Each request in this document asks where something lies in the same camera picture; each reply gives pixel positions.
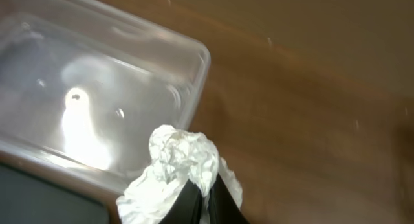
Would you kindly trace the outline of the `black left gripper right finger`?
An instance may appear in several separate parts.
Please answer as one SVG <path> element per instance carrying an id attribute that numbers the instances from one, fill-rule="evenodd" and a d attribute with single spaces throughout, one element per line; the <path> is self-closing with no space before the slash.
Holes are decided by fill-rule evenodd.
<path id="1" fill-rule="evenodd" d="M 237 207 L 219 174 L 209 195 L 208 213 L 211 224 L 250 224 Z"/>

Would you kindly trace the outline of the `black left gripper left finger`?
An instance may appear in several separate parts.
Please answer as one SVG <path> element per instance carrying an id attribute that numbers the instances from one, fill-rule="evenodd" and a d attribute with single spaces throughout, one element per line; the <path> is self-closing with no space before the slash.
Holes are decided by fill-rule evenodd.
<path id="1" fill-rule="evenodd" d="M 187 180 L 169 212 L 159 224 L 199 224 L 201 209 L 201 191 L 197 185 Z"/>

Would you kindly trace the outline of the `white napkin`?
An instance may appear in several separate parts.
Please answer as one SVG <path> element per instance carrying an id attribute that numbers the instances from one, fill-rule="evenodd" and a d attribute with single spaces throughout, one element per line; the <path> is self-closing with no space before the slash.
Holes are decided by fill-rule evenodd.
<path id="1" fill-rule="evenodd" d="M 242 186 L 205 134 L 162 125 L 149 138 L 149 153 L 151 164 L 116 200 L 123 224 L 160 223 L 186 182 L 201 192 L 202 223 L 210 222 L 207 216 L 208 193 L 218 179 L 223 180 L 236 209 L 241 209 Z"/>

